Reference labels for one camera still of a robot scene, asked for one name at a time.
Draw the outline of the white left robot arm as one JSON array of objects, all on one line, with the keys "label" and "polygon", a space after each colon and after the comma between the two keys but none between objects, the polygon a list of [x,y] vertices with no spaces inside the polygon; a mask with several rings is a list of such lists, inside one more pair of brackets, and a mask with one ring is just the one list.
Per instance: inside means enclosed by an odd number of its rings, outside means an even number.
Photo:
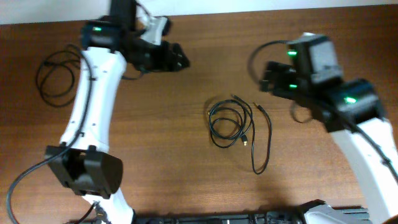
[{"label": "white left robot arm", "polygon": [[178,72],[190,65],[179,44],[164,40],[172,25],[147,16],[136,27],[137,1],[113,1],[107,16],[81,30],[80,79],[67,128],[45,158],[58,181],[99,211],[102,223],[132,223],[121,191],[123,162],[109,153],[109,127],[128,65],[140,74]]}]

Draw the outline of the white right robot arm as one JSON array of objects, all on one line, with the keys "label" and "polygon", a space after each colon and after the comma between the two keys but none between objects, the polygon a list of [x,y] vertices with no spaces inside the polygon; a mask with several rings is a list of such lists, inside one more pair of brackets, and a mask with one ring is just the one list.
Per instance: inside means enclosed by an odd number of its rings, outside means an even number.
[{"label": "white right robot arm", "polygon": [[397,223],[397,147],[391,122],[373,85],[346,81],[332,40],[304,33],[284,44],[291,64],[270,61],[261,91],[292,101],[321,122],[345,155],[373,223]]}]

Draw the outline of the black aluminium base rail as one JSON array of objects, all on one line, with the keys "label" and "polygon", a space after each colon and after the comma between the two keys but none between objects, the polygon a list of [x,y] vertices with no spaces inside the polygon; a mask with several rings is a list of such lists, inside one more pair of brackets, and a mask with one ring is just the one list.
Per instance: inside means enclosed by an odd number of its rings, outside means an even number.
[{"label": "black aluminium base rail", "polygon": [[141,224],[324,224],[365,223],[371,224],[367,208],[333,208],[322,200],[312,200],[296,208],[266,212],[207,215],[198,217],[137,217],[134,223]]}]

